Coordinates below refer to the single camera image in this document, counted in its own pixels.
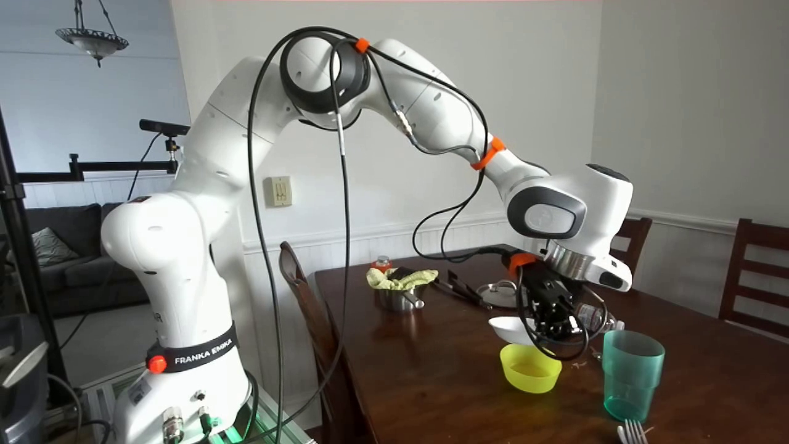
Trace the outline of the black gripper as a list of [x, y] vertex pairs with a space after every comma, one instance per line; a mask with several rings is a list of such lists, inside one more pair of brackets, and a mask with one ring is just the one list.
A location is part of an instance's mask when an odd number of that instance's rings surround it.
[[575, 293], [544, 263], [527, 263], [517, 272], [517, 316], [531, 341], [549, 356], [559, 356], [559, 344], [567, 341], [570, 358], [587, 348], [587, 332], [575, 314]]

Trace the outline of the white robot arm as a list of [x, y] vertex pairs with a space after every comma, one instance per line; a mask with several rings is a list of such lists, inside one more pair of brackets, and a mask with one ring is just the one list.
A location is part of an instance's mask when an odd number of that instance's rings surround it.
[[121, 392], [115, 444], [196, 444], [231, 427], [252, 382], [208, 244], [287, 123], [343, 134], [365, 112], [416, 150], [453, 152], [490, 181], [507, 225], [546, 244], [536, 255], [546, 274], [631, 286], [631, 270], [608, 255], [631, 204], [629, 177], [594, 162], [552, 175], [511, 152], [478, 103], [411, 46], [300, 28], [220, 82], [188, 131], [170, 189], [131, 199], [100, 225], [106, 252], [137, 276], [157, 319], [144, 369]]

